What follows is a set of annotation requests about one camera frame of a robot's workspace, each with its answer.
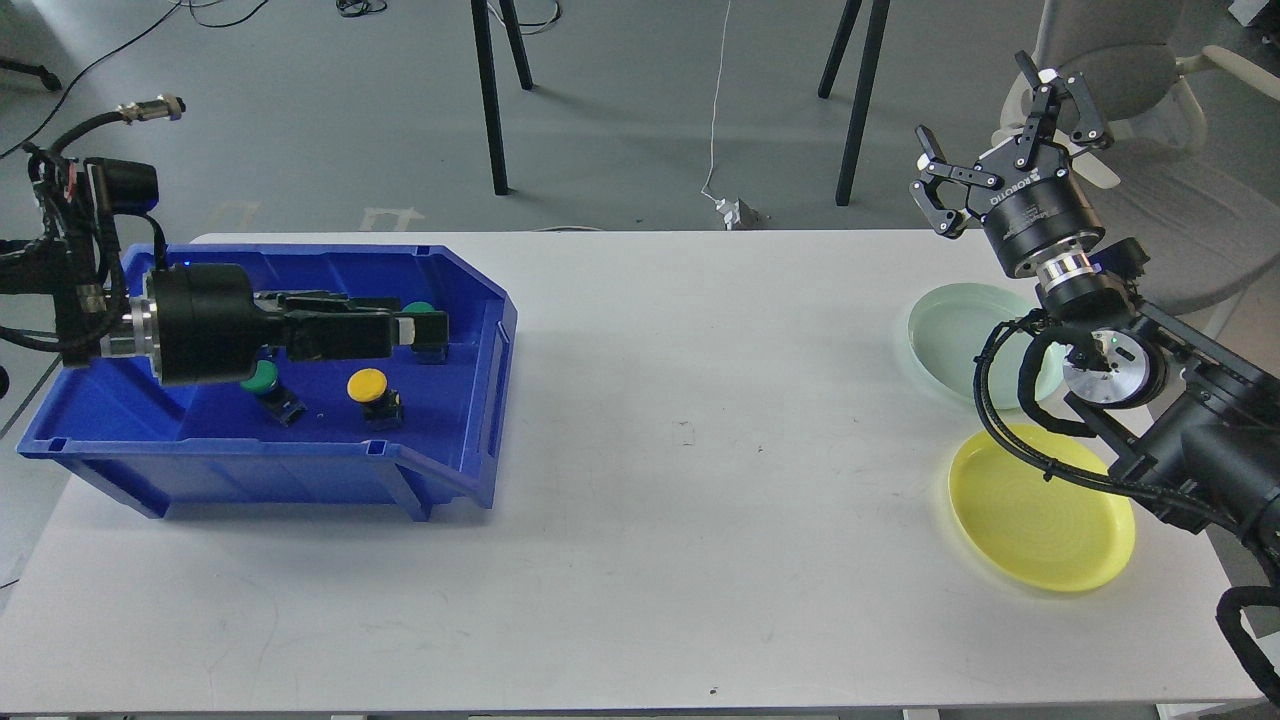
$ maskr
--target yellow dish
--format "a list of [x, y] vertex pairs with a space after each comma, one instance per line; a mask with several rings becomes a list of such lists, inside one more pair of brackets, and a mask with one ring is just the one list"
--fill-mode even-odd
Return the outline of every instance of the yellow dish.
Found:
[[[1085, 470], [1106, 465], [1071, 438], [1039, 425], [1009, 425], [1032, 447]], [[1018, 460], [986, 432], [951, 461], [951, 511], [970, 543], [1000, 570], [1029, 585], [1083, 592], [1115, 579], [1133, 556], [1133, 506]]]

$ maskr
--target black stand leg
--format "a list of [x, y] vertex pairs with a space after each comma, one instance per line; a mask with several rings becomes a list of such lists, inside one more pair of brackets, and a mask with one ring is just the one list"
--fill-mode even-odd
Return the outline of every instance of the black stand leg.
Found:
[[63, 88], [63, 82], [58, 79], [58, 76], [49, 72], [45, 65], [28, 65], [27, 63], [19, 63], [9, 58], [0, 58], [0, 69], [36, 76], [49, 92], [56, 92]]
[[534, 88], [534, 76], [529, 72], [529, 56], [525, 55], [525, 37], [520, 35], [520, 18], [516, 17], [516, 0], [498, 0], [502, 8], [502, 24], [507, 26], [507, 42], [511, 42], [511, 55], [516, 59], [516, 73], [520, 74], [522, 90]]
[[489, 6], [471, 0], [471, 23], [476, 31], [476, 59], [480, 63], [480, 95], [484, 99], [484, 124], [489, 135], [489, 164], [493, 165], [493, 191], [507, 195], [507, 160], [502, 152], [502, 118], [498, 114], [498, 81], [493, 70], [493, 40], [489, 36]]
[[872, 14], [867, 24], [867, 42], [863, 45], [863, 63], [858, 68], [858, 90], [854, 91], [854, 111], [849, 118], [849, 136], [845, 138], [845, 156], [840, 163], [840, 181], [836, 183], [836, 205], [849, 205], [854, 190], [854, 172], [858, 169], [858, 154], [863, 147], [863, 131], [867, 129], [867, 111], [872, 104], [872, 86], [876, 85], [876, 67], [879, 64], [879, 50], [884, 40], [884, 23], [888, 20], [888, 1], [872, 0]]
[[831, 97], [831, 86], [836, 82], [840, 61], [845, 59], [845, 47], [849, 46], [849, 35], [854, 32], [854, 23], [858, 22], [858, 13], [861, 9], [863, 0], [845, 1], [845, 12], [840, 15], [840, 27], [836, 28], [836, 41], [831, 44], [831, 55], [827, 55], [827, 67], [822, 70], [822, 82], [818, 83], [818, 97], [823, 100]]

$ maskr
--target blue plastic bin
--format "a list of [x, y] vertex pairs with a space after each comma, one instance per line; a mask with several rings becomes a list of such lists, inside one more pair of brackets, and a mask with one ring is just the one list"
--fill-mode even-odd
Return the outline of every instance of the blue plastic bin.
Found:
[[[151, 518], [177, 503], [396, 503], [415, 520], [465, 496], [493, 506], [516, 307], [444, 247], [366, 245], [175, 246], [172, 263], [232, 263], [253, 290], [326, 290], [425, 300], [449, 315], [449, 356], [419, 364], [408, 347], [381, 360], [289, 363], [280, 382], [306, 404], [282, 427], [237, 383], [160, 387], [147, 359], [96, 359], [63, 370], [18, 452], [47, 457]], [[125, 254], [131, 292], [152, 266]], [[371, 433], [346, 383], [383, 370], [404, 424]]]

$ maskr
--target gray chair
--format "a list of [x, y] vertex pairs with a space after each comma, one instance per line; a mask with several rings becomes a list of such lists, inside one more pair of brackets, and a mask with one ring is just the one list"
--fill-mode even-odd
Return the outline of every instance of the gray chair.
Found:
[[[1184, 76], [1222, 69], [1275, 100], [1280, 78], [1216, 46], [1178, 58], [1167, 41], [1180, 12], [1175, 0], [1046, 0], [1033, 58], [1064, 76], [1084, 73], [1111, 124], [1115, 145], [1076, 165], [1107, 240], [1143, 243], [1151, 263], [1142, 292], [1170, 313], [1219, 305], [1212, 336], [1280, 259], [1280, 208], [1194, 158], [1207, 127]], [[993, 141], [1025, 119], [1028, 90], [1015, 81]], [[1065, 109], [1062, 127], [1074, 123]], [[1175, 132], [1149, 132], [1165, 128]]]

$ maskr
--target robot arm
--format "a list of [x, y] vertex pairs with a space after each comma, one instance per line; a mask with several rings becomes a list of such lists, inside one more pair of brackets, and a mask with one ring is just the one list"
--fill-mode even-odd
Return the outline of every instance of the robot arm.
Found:
[[[1132, 497], [1192, 533], [1212, 523], [1235, 534], [1271, 587], [1228, 591], [1219, 625], [1249, 676], [1280, 705], [1280, 676], [1239, 618], [1251, 605], [1280, 607], [1280, 380], [1146, 301], [1138, 278], [1148, 258], [1135, 240], [1093, 252], [1103, 225], [1076, 184], [1071, 155], [1053, 136], [1068, 101], [1080, 117], [1069, 133], [1073, 143], [1105, 147], [1106, 123], [1082, 76], [1039, 70], [1025, 53], [1018, 61], [1033, 88], [1032, 110], [1019, 135], [973, 168], [948, 164], [933, 133], [916, 128], [923, 155], [911, 195], [934, 232], [956, 237], [977, 220], [1007, 277], [1038, 281], [1042, 309], [997, 325], [975, 359], [979, 419], [1046, 479]], [[940, 202], [946, 182], [966, 188], [964, 208]], [[988, 374], [995, 354], [1016, 332], [1034, 336], [1019, 373], [1023, 410], [1052, 432], [1101, 437], [1117, 455], [1105, 475], [1041, 454], [1000, 420]], [[1062, 368], [1066, 404], [1079, 420], [1055, 418], [1036, 404], [1036, 375], [1052, 343], [1070, 347]], [[1135, 434], [1108, 414], [1148, 404], [1175, 364], [1187, 389], [1147, 432]]]
[[[182, 99], [161, 95], [90, 118], [47, 150], [24, 146], [44, 233], [0, 241], [0, 295], [50, 296], [58, 337], [0, 327], [0, 340], [58, 352], [72, 368], [93, 357], [147, 356], [161, 384], [246, 379], [264, 347], [283, 348], [296, 361], [387, 357], [398, 345], [443, 359], [449, 336], [444, 313], [403, 313], [394, 297], [255, 293], [238, 265], [168, 266], [164, 233], [147, 215], [159, 201], [155, 168], [63, 156], [72, 142], [105, 124], [175, 120], [183, 111]], [[145, 218], [155, 231], [156, 264], [140, 296], [127, 292], [116, 215]], [[0, 369], [0, 388], [6, 387]]]

